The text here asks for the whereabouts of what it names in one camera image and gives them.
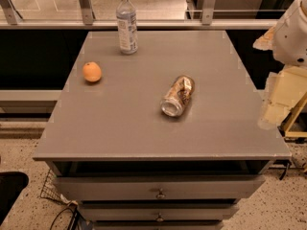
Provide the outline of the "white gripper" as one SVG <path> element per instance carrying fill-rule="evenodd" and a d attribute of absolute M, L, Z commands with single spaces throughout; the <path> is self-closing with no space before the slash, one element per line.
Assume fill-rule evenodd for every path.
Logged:
<path fill-rule="evenodd" d="M 307 0 L 295 0 L 277 21 L 257 38 L 252 47 L 272 49 L 273 57 L 285 65 L 266 80 L 258 126 L 278 127 L 307 93 Z"/>

